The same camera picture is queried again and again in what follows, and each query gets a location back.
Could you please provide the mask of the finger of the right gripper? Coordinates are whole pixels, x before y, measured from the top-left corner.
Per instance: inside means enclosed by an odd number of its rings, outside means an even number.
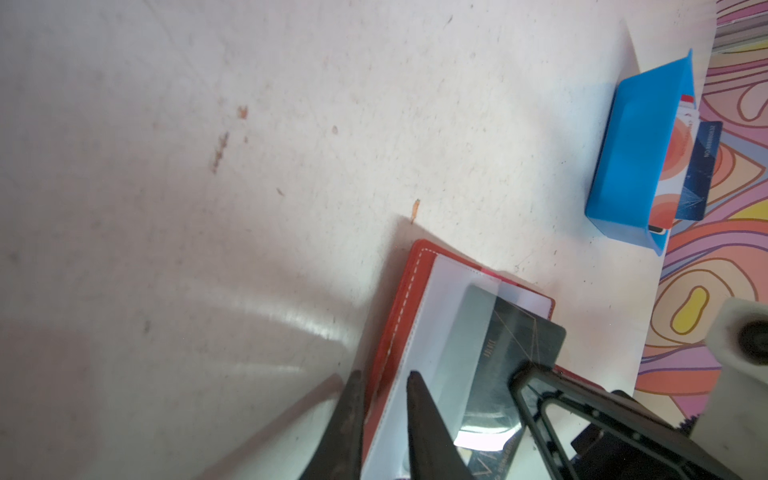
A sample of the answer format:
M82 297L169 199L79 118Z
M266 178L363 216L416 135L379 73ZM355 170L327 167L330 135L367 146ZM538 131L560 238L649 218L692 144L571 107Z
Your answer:
M552 479L736 479L738 475L638 402L529 363L509 391ZM548 411L587 422L566 452Z

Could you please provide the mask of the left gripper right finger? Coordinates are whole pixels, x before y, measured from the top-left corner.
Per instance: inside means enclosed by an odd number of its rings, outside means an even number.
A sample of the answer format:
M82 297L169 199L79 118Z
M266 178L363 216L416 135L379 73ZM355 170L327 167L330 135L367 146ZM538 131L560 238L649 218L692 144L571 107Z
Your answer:
M418 371L407 379L410 475L415 480L472 480Z

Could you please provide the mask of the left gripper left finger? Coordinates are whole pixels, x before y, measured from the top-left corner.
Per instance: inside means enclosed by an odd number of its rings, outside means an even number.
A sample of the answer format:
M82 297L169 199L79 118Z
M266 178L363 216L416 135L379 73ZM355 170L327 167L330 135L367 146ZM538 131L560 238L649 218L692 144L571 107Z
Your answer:
M355 370L350 374L318 447L299 479L359 479L364 419L365 379L361 370Z

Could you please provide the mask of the dark grey credit card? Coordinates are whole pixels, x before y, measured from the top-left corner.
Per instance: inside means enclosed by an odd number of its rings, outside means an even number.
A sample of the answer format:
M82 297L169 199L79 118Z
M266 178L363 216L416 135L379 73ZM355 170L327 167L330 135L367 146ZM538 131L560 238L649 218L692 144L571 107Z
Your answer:
M470 286L459 305L430 392L475 479L504 479L524 427L509 390L533 363L552 368L566 331L546 318Z

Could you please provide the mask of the red leather card holder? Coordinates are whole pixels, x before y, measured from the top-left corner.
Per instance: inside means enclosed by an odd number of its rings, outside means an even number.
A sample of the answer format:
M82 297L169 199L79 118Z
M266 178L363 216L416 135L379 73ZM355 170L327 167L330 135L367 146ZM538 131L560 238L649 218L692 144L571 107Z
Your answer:
M418 371L430 392L459 305L472 285L552 322L554 299L428 240L416 241L366 387L363 478L411 478L407 453L407 377L411 371Z

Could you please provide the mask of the blue credit card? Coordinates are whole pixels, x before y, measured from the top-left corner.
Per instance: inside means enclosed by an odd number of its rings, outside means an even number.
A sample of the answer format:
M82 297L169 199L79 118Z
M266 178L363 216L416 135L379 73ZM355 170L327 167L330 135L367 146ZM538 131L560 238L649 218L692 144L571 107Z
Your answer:
M722 129L721 121L702 121L699 124L678 203L677 220L699 221L705 215Z

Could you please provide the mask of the blue plastic card tray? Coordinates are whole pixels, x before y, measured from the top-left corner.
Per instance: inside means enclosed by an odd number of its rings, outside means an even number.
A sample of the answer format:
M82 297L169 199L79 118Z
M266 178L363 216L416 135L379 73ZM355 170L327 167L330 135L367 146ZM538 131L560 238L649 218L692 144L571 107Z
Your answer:
M692 52L619 82L585 207L605 236L663 254L671 227L652 207L685 98L695 99Z

